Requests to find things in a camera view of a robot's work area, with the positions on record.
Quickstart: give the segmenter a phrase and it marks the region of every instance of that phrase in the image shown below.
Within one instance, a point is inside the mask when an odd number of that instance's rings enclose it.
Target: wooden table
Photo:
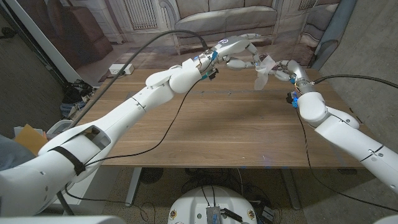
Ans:
[[[104,116],[129,93],[141,90],[146,78],[159,71],[135,70],[132,75],[116,80],[81,123]],[[312,80],[319,77],[317,71],[307,70],[307,73]],[[213,81],[199,82],[188,94],[159,147],[140,156],[110,159],[104,161],[104,165],[308,168],[302,127],[294,108],[285,100],[286,94],[294,90],[293,85],[270,76],[262,91],[254,91],[255,79],[253,70],[236,72],[221,68]],[[327,82],[316,88],[328,106],[352,114]],[[119,140],[109,156],[133,154],[155,146],[174,118],[182,98],[183,95],[175,95],[170,102],[147,112]],[[309,125],[305,124],[305,130],[313,167],[362,167],[323,140]],[[364,125],[360,130],[371,135]]]

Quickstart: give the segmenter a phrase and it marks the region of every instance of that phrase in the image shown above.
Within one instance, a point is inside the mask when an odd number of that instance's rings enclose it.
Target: couch cushion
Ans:
[[[244,7],[244,0],[209,0],[209,11]]]
[[[65,13],[63,6],[59,0],[49,0],[47,3],[47,12],[49,14],[49,19],[57,35],[63,39],[65,37],[65,30],[63,19],[65,18]]]
[[[84,64],[84,61],[82,61],[78,54],[79,49],[77,49],[74,41],[61,40],[59,38],[51,38],[49,40],[72,68],[78,69]]]
[[[306,23],[320,30],[326,30],[334,13],[334,11],[329,11],[326,5],[317,6],[308,13]]]
[[[196,13],[209,11],[209,0],[176,0],[181,19]]]
[[[95,42],[104,36],[104,33],[90,10],[86,7],[67,7],[68,20],[77,36],[87,37],[88,41]]]
[[[188,29],[200,35],[208,35],[240,29],[274,26],[275,21],[276,11],[272,8],[251,6],[188,16],[178,21],[175,24],[175,28]],[[177,37],[190,37],[190,35],[177,34]]]
[[[244,1],[244,7],[249,7],[249,6],[267,6],[267,7],[271,7],[272,6],[272,0],[245,0]]]
[[[57,37],[57,34],[51,25],[49,14],[47,12],[47,5],[44,0],[18,0],[18,3],[47,38]]]
[[[324,30],[318,29],[311,24],[306,24],[303,29],[303,34],[309,34],[311,35],[311,37],[317,40],[320,40],[322,38],[324,32]]]

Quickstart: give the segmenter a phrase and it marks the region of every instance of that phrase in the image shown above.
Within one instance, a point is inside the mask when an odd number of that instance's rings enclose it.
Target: radiator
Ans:
[[[305,10],[313,7],[317,3],[317,0],[301,0],[299,10]]]
[[[129,22],[134,30],[156,29],[155,11],[151,0],[123,0]]]

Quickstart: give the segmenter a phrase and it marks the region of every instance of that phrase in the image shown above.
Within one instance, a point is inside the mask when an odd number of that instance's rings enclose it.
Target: wall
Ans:
[[[398,2],[357,1],[339,47],[320,73],[378,77],[398,83]],[[367,80],[330,80],[378,140],[398,152],[398,90]]]
[[[17,0],[6,0],[6,2],[10,5],[18,18],[26,26],[26,29],[32,34],[37,43],[40,44],[44,52],[50,57],[52,62],[57,66],[68,82],[73,83],[76,80],[81,80],[81,77],[69,65],[61,53],[52,45],[48,38],[46,38],[43,32],[37,27],[36,23],[27,15],[25,10],[23,10]]]
[[[0,27],[10,27],[2,16]],[[62,117],[62,87],[18,35],[0,39],[0,77],[0,134],[26,123],[46,131]]]

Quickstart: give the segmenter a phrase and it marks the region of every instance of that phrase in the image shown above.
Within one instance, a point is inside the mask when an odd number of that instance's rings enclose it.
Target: table leg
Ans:
[[[281,169],[282,178],[285,182],[287,194],[289,195],[290,204],[294,210],[300,210],[301,204],[299,200],[299,194],[294,182],[292,171],[290,169]]]
[[[136,195],[137,189],[138,189],[138,183],[139,183],[139,176],[141,175],[141,167],[135,167],[131,180],[130,180],[130,186],[129,186],[129,191],[127,192],[127,197],[126,197],[126,206],[130,206],[133,201],[134,201],[134,196]]]

